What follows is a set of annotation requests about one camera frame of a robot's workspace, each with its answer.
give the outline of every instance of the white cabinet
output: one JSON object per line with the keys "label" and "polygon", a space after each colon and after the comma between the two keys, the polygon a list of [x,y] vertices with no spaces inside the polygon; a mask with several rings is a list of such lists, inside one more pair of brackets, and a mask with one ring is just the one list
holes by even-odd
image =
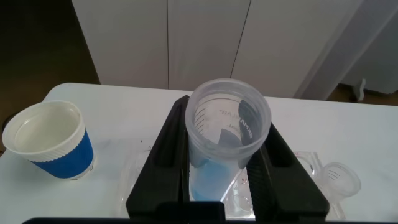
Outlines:
{"label": "white cabinet", "polygon": [[167,2],[73,0],[99,80],[168,88]]}
{"label": "white cabinet", "polygon": [[252,0],[232,78],[266,96],[293,97],[360,2]]}
{"label": "white cabinet", "polygon": [[250,0],[168,3],[170,89],[230,78]]}

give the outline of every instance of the measuring cup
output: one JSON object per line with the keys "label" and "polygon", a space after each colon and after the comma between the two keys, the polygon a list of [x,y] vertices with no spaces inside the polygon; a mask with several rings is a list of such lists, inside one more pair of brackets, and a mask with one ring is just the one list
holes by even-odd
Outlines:
{"label": "measuring cup", "polygon": [[247,83],[218,79],[200,85],[185,112],[189,133],[190,192],[195,200],[217,201],[264,143],[271,111]]}
{"label": "measuring cup", "polygon": [[338,203],[361,190],[358,175],[339,162],[331,162],[323,167],[315,181],[330,203]]}

